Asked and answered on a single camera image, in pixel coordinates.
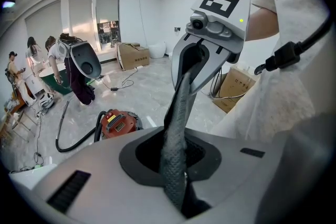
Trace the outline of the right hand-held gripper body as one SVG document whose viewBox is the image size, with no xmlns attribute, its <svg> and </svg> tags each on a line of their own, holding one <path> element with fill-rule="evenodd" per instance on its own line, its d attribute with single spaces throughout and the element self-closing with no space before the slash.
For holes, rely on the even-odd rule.
<svg viewBox="0 0 336 224">
<path fill-rule="evenodd" d="M 197 0 L 191 7 L 188 34 L 217 44 L 236 63 L 243 49 L 250 16 L 250 0 Z"/>
</svg>

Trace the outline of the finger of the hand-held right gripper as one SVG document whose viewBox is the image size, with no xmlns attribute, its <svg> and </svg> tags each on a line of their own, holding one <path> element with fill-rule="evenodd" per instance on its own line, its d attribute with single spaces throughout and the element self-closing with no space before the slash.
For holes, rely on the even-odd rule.
<svg viewBox="0 0 336 224">
<path fill-rule="evenodd" d="M 218 73 L 229 56 L 229 51 L 210 41 L 196 43 L 201 59 L 191 68 L 190 94 L 197 94 Z"/>
<path fill-rule="evenodd" d="M 199 48 L 197 47 L 199 40 L 200 39 L 194 35 L 184 34 L 173 49 L 172 81 L 175 90 L 183 74 L 200 60 Z"/>
</svg>

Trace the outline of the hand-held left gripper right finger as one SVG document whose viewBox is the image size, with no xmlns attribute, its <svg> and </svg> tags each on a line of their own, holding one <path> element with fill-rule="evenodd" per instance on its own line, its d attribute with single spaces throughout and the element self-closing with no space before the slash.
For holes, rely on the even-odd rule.
<svg viewBox="0 0 336 224">
<path fill-rule="evenodd" d="M 323 223 L 332 199 L 332 115 L 301 121 L 270 143 L 207 138 L 222 154 L 194 183 L 211 208 L 190 223 Z"/>
</svg>

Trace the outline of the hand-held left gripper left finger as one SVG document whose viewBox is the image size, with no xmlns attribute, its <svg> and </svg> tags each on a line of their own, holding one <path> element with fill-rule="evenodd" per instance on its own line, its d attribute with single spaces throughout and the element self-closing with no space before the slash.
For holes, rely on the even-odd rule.
<svg viewBox="0 0 336 224">
<path fill-rule="evenodd" d="M 181 223 L 162 188 L 143 186 L 119 163 L 123 147 L 151 132 L 153 127 L 84 147 L 58 164 L 35 187 L 37 211 L 47 223 Z M 66 212 L 48 202 L 76 171 L 90 175 Z"/>
</svg>

